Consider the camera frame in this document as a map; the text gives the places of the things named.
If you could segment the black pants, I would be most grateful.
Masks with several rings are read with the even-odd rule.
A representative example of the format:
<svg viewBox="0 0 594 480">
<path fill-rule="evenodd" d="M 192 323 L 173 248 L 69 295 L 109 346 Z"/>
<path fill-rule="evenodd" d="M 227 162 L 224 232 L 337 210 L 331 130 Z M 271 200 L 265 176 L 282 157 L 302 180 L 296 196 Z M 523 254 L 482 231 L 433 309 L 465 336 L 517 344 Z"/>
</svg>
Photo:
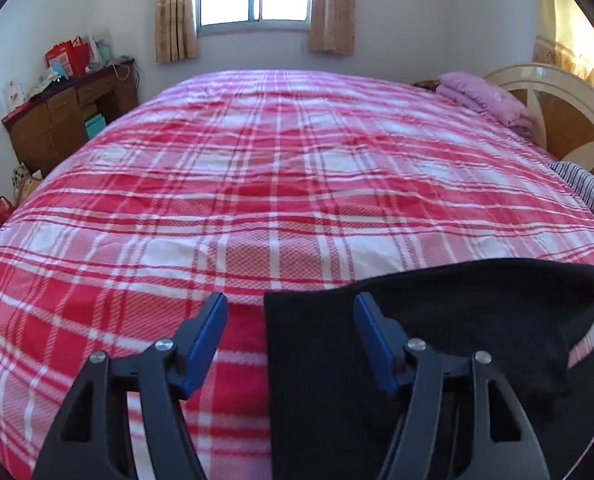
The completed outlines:
<svg viewBox="0 0 594 480">
<path fill-rule="evenodd" d="M 480 260 L 263 300 L 276 479 L 594 479 L 594 266 Z"/>
</svg>

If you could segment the red plaid bed sheet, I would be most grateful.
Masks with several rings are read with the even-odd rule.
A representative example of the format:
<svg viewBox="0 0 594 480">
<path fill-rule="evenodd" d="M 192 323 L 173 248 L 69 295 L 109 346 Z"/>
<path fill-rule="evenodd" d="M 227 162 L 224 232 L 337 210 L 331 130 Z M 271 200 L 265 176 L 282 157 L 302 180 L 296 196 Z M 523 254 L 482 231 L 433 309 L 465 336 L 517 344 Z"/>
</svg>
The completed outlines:
<svg viewBox="0 0 594 480">
<path fill-rule="evenodd" d="M 220 290 L 229 323 L 184 415 L 212 479 L 271 474 L 262 297 L 487 258 L 594 266 L 550 156 L 423 89 L 222 72 L 161 92 L 0 229 L 0 460 L 35 466 L 84 360 L 145 349 Z"/>
</svg>

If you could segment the brown wooden desk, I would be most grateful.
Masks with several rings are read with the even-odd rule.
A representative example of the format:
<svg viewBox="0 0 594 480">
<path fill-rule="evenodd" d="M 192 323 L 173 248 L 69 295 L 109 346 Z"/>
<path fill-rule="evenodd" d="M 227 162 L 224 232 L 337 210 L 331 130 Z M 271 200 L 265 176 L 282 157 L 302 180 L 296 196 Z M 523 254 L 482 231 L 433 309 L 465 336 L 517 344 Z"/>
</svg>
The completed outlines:
<svg viewBox="0 0 594 480">
<path fill-rule="evenodd" d="M 18 161 L 30 171 L 50 172 L 89 140 L 86 120 L 107 124 L 139 104 L 139 70 L 133 58 L 66 80 L 1 119 Z"/>
</svg>

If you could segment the cream and wood headboard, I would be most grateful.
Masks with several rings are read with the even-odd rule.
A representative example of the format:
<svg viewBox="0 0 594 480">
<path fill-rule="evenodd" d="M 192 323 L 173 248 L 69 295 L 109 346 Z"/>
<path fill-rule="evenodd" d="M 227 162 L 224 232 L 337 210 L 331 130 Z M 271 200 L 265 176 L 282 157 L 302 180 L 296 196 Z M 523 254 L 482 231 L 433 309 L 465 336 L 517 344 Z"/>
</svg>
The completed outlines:
<svg viewBox="0 0 594 480">
<path fill-rule="evenodd" d="M 487 81 L 524 102 L 534 117 L 536 145 L 594 174 L 594 88 L 541 63 L 510 65 L 489 74 Z"/>
</svg>

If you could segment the folded pink blanket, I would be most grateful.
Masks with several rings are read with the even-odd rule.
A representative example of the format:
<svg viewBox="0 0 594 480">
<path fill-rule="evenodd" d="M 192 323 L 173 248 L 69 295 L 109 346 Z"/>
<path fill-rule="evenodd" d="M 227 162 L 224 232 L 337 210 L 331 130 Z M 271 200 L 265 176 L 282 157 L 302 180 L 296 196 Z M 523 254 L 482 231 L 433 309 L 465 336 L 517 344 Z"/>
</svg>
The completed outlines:
<svg viewBox="0 0 594 480">
<path fill-rule="evenodd" d="M 480 114 L 488 114 L 502 126 L 525 138 L 534 129 L 534 117 L 513 94 L 478 76 L 451 72 L 439 76 L 436 92 Z"/>
</svg>

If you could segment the red gift bag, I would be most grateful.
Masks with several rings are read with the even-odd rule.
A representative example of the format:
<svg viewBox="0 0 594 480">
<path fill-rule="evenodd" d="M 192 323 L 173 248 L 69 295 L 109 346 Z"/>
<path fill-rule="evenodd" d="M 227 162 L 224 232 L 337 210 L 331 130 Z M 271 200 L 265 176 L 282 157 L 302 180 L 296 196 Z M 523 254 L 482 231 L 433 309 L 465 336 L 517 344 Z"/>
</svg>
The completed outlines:
<svg viewBox="0 0 594 480">
<path fill-rule="evenodd" d="M 47 66 L 58 62 L 67 77 L 81 77 L 90 62 L 90 44 L 79 36 L 60 42 L 44 55 L 44 62 Z"/>
</svg>

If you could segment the yellow curtain by headboard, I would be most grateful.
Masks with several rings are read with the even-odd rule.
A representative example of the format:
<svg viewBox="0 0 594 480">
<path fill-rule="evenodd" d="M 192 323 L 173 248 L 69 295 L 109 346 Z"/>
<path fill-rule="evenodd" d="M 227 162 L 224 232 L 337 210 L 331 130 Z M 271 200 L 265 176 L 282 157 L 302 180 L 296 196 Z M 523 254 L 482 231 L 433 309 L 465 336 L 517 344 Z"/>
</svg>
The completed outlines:
<svg viewBox="0 0 594 480">
<path fill-rule="evenodd" d="M 594 88 L 594 27 L 574 0 L 538 0 L 532 61 L 550 64 Z"/>
</svg>

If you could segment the left beige curtain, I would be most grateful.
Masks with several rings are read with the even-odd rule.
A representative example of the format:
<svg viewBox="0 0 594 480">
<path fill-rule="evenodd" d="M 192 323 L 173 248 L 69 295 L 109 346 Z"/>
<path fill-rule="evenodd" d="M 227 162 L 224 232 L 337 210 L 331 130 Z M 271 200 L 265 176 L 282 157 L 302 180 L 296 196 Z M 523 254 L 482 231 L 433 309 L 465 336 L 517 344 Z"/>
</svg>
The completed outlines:
<svg viewBox="0 0 594 480">
<path fill-rule="evenodd" d="M 194 0 L 157 0 L 154 39 L 159 64 L 198 58 Z"/>
</svg>

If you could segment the beige curtain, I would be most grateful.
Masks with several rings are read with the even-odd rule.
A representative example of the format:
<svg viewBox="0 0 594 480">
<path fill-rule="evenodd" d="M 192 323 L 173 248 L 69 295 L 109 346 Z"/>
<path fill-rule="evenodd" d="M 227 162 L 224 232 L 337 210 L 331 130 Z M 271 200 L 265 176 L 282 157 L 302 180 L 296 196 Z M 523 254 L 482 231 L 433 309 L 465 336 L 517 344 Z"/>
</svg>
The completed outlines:
<svg viewBox="0 0 594 480">
<path fill-rule="evenodd" d="M 355 0 L 311 0 L 308 48 L 355 55 Z"/>
<path fill-rule="evenodd" d="M 198 58 L 194 0 L 157 0 L 154 39 L 159 64 Z"/>
</svg>

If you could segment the right beige curtain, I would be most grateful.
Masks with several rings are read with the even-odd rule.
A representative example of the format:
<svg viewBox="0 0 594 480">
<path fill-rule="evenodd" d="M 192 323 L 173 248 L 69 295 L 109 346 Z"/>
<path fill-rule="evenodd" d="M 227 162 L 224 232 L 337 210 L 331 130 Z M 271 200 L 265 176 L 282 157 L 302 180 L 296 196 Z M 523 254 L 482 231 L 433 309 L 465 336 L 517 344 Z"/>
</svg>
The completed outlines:
<svg viewBox="0 0 594 480">
<path fill-rule="evenodd" d="M 311 0 L 308 48 L 355 55 L 355 0 Z"/>
</svg>

